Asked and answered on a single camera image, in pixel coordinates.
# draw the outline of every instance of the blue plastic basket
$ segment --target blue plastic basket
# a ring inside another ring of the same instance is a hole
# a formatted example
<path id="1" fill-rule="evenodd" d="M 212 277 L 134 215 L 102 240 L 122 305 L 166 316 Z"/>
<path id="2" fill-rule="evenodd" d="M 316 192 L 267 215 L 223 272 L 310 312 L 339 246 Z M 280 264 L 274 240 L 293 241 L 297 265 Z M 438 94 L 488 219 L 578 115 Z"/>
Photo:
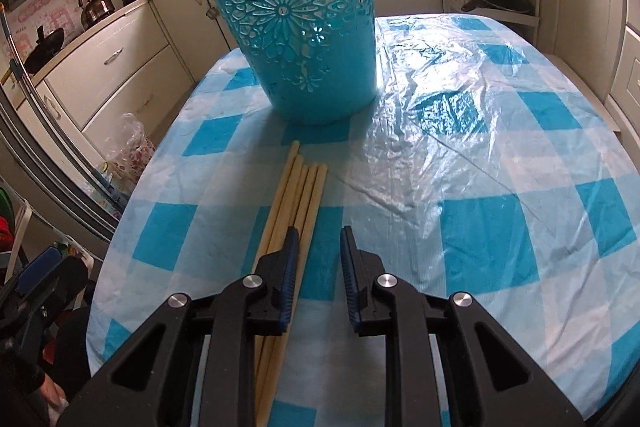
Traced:
<path id="1" fill-rule="evenodd" d="M 216 0 L 271 104 L 323 124 L 376 95 L 373 0 Z"/>

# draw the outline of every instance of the silver screw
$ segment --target silver screw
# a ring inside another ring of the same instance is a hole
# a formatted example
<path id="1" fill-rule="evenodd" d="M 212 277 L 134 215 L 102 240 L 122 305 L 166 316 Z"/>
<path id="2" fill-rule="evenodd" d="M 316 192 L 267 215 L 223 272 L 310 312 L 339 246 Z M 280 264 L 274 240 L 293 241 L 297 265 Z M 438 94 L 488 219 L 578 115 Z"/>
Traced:
<path id="1" fill-rule="evenodd" d="M 189 298 L 184 293 L 174 293 L 167 299 L 171 308 L 182 308 L 188 301 Z"/>
<path id="2" fill-rule="evenodd" d="M 393 288 L 396 284 L 398 284 L 398 279 L 395 275 L 391 275 L 390 273 L 383 273 L 378 276 L 378 284 L 383 288 Z"/>
<path id="3" fill-rule="evenodd" d="M 453 302 L 460 307 L 466 308 L 467 306 L 471 306 L 471 303 L 474 301 L 473 297 L 465 292 L 458 292 L 453 295 Z"/>
<path id="4" fill-rule="evenodd" d="M 252 273 L 251 275 L 247 275 L 244 279 L 242 279 L 242 285 L 245 288 L 257 288 L 262 284 L 262 277 Z"/>

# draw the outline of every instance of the bundle of wooden sticks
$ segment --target bundle of wooden sticks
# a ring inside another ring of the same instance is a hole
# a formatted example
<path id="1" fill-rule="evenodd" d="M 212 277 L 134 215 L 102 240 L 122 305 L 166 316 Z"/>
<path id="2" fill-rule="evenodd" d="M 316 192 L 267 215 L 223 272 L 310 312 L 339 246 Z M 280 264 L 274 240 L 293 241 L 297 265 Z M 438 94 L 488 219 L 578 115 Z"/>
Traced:
<path id="1" fill-rule="evenodd" d="M 296 273 L 293 309 L 296 309 L 300 283 L 305 271 L 306 256 L 313 236 L 326 178 L 326 165 L 303 165 L 298 154 L 300 143 L 291 144 L 284 171 L 271 204 L 271 210 L 260 238 L 254 261 L 254 271 L 261 256 L 282 248 L 287 228 L 296 227 L 300 236 L 300 254 Z M 281 337 L 255 339 L 255 410 L 256 426 L 266 427 L 276 394 L 280 368 L 287 347 L 288 333 Z"/>

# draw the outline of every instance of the wrinkled plastic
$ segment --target wrinkled plastic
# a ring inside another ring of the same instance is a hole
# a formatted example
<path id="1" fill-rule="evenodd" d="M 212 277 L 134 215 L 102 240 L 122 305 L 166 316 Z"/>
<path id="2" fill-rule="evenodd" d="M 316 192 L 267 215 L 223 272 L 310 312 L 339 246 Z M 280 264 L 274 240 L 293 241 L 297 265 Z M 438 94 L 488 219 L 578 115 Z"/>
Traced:
<path id="1" fill-rule="evenodd" d="M 156 147 L 145 134 L 144 125 L 130 112 L 120 117 L 105 145 L 105 159 L 111 168 L 134 185 L 156 152 Z"/>
<path id="2" fill-rule="evenodd" d="M 350 328 L 342 225 L 418 290 L 472 293 L 583 415 L 620 387 L 639 349 L 616 341 L 640 309 L 640 176 L 614 134 L 494 20 L 379 18 L 376 53 L 377 99 L 327 126 L 275 114 L 240 50 L 214 65 L 113 236 L 87 332 L 93 372 L 171 293 L 218 293 L 251 271 L 297 139 L 329 171 L 270 427 L 300 427 L 299 411 L 309 425 L 384 424 L 384 339 Z"/>

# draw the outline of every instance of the red object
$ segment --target red object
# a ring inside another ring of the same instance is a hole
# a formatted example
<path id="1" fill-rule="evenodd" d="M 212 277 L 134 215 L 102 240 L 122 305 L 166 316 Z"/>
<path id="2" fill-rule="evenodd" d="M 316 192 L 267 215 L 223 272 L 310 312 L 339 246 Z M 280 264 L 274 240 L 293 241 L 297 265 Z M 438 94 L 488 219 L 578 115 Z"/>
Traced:
<path id="1" fill-rule="evenodd" d="M 9 251 L 14 247 L 14 236 L 9 232 L 9 223 L 0 217 L 0 251 Z"/>

